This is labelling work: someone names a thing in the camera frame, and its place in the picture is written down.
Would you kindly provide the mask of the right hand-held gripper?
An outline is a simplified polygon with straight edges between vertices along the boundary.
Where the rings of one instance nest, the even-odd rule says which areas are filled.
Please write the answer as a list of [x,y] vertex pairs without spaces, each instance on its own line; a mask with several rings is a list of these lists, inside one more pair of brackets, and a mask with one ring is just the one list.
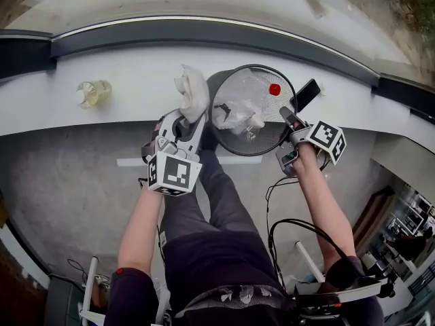
[[289,178],[296,176],[294,162],[298,159],[299,145],[310,143],[317,151],[320,159],[320,170],[328,163],[336,165],[340,160],[347,142],[341,128],[331,126],[318,120],[314,125],[302,120],[288,107],[281,107],[279,113],[290,127],[290,133],[278,147],[275,155],[281,171]]

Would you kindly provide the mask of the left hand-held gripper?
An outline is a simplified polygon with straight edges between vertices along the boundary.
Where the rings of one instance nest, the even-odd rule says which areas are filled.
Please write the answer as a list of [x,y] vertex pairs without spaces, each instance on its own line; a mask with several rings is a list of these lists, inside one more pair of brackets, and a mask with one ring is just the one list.
[[[147,176],[141,186],[167,196],[182,196],[192,192],[203,165],[197,155],[190,156],[172,142],[178,139],[177,125],[183,115],[176,109],[167,113],[161,123],[159,135],[154,133],[150,143],[141,148],[142,159],[147,166]],[[190,154],[198,151],[207,114],[203,113],[191,125],[186,138]]]

